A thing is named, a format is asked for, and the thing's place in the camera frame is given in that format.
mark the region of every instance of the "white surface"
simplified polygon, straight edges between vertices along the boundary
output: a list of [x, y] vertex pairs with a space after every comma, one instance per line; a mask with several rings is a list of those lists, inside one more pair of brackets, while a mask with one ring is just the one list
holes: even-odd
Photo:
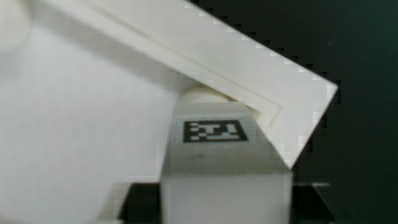
[[114, 220], [114, 221], [98, 221], [98, 222], [93, 222], [93, 223], [89, 223], [89, 224], [123, 224], [123, 222], [121, 221], [118, 221], [118, 220]]
[[157, 181], [175, 102], [198, 83], [68, 19], [34, 9], [0, 58], [0, 223], [113, 220]]
[[180, 102], [185, 103], [221, 103], [232, 102], [232, 98], [208, 87], [194, 88], [184, 95]]
[[31, 7], [27, 0], [0, 0], [0, 54], [24, 43], [31, 32]]
[[336, 85], [185, 0], [45, 0], [134, 49], [260, 111], [294, 166]]
[[175, 177], [162, 185], [166, 224], [287, 224], [290, 185], [288, 175]]

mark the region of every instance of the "qr-like tag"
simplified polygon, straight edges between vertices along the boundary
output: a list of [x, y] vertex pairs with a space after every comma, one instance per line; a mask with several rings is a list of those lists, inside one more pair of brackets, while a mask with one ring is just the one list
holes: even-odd
[[239, 120], [185, 121], [184, 142], [248, 141]]

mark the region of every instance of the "black background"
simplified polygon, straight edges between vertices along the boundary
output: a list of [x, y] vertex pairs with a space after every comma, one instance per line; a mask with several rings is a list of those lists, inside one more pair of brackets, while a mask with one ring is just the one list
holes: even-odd
[[398, 1], [201, 0], [224, 22], [340, 85], [296, 165], [361, 224], [398, 223]]

